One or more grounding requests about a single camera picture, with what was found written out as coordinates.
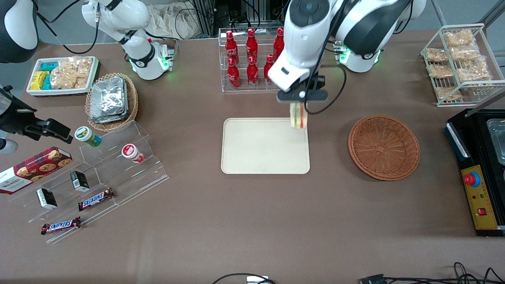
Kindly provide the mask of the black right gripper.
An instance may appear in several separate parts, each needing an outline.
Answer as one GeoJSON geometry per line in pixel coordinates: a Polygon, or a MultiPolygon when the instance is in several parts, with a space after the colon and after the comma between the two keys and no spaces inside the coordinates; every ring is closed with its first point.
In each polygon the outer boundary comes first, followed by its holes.
{"type": "MultiPolygon", "coordinates": [[[[12,86],[1,86],[1,130],[39,141],[43,128],[35,116],[37,109],[25,104],[11,94],[12,86]]],[[[71,129],[52,118],[44,122],[44,135],[71,144],[71,129]]]]}

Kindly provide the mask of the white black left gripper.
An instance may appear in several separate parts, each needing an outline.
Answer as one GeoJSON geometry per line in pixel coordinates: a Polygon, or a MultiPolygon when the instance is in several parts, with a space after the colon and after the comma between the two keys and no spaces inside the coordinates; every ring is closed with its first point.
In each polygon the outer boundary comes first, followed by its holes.
{"type": "Polygon", "coordinates": [[[281,55],[268,71],[271,81],[280,89],[277,101],[281,104],[327,102],[328,92],[323,89],[325,77],[318,76],[318,56],[310,60],[292,61],[281,55]]]}

